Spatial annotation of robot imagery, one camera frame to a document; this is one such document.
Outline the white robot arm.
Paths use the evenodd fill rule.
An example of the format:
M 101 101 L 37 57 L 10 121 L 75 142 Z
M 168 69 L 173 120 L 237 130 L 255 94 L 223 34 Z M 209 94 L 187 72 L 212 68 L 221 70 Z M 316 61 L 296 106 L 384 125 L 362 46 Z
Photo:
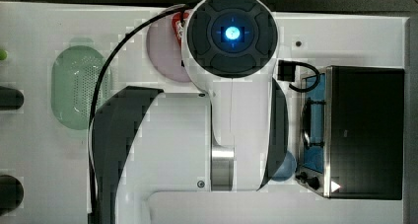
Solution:
M 256 191 L 283 163 L 279 29 L 259 0 L 202 0 L 181 61 L 195 95 L 127 86 L 89 122 L 92 224 L 151 224 L 158 192 Z

